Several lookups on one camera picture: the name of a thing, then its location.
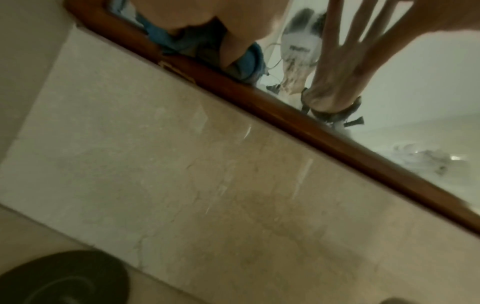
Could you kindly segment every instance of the beige wall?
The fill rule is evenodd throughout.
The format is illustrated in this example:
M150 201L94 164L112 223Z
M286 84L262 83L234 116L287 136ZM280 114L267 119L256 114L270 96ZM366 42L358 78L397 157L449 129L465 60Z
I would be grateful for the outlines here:
M77 29L0 201L214 304L480 298L477 238Z
M72 27L60 0L0 1L0 160Z

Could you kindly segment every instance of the finger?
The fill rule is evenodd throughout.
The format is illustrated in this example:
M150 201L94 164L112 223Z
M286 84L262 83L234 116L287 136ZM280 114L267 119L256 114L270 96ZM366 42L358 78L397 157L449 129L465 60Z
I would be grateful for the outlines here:
M220 67L226 68L242 57L254 41L245 40L236 37L231 32L227 32L220 45Z
M369 24L370 18L374 12L375 6L377 5L378 0L363 0L359 9L355 13L353 21L350 25L350 30L345 39L345 44L356 43L360 40L360 37L364 33L367 25Z
M344 0L329 0L323 28L321 52L327 53L339 46L340 23Z
M354 75L359 77L374 73L415 38L429 32L431 27L431 22L426 19L424 14L412 6L368 49L363 61L355 69Z
M368 33L363 40L364 43L370 44L382 35L392 19L398 0L387 0L381 9L375 21L371 24Z

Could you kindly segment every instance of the reflected hand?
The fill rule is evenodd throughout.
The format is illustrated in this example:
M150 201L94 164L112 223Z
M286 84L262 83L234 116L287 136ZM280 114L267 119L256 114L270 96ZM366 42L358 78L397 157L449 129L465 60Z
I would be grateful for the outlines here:
M477 0L414 0L408 12L383 34L400 1L387 0L364 40L359 41L378 2L363 0L342 46L339 33L344 1L329 1L321 57L312 85L302 97L306 105L327 113L346 109L375 72L418 36L436 31L480 30Z

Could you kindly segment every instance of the brown wooden frame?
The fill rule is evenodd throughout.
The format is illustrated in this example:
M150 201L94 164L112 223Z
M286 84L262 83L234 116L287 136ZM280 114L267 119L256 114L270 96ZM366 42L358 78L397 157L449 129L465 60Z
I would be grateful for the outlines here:
M296 109L251 86L237 83L184 56L163 56L145 33L107 10L109 0L65 0L65 8L87 29L159 64L199 87L290 134L305 144L372 178L480 236L480 217L456 196L334 134Z

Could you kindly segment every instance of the mirror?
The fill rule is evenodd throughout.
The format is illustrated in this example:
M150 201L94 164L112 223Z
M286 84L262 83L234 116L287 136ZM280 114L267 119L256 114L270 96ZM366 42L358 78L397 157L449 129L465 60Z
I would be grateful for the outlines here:
M360 4L345 1L340 43ZM384 4L378 1L370 23ZM305 106L301 96L321 55L327 5L328 0L291 0L282 26L258 41L266 69L256 86L479 211L480 35L416 39L380 68L350 108L325 115ZM410 6L399 3L387 28ZM110 11L142 26L127 0L112 1Z

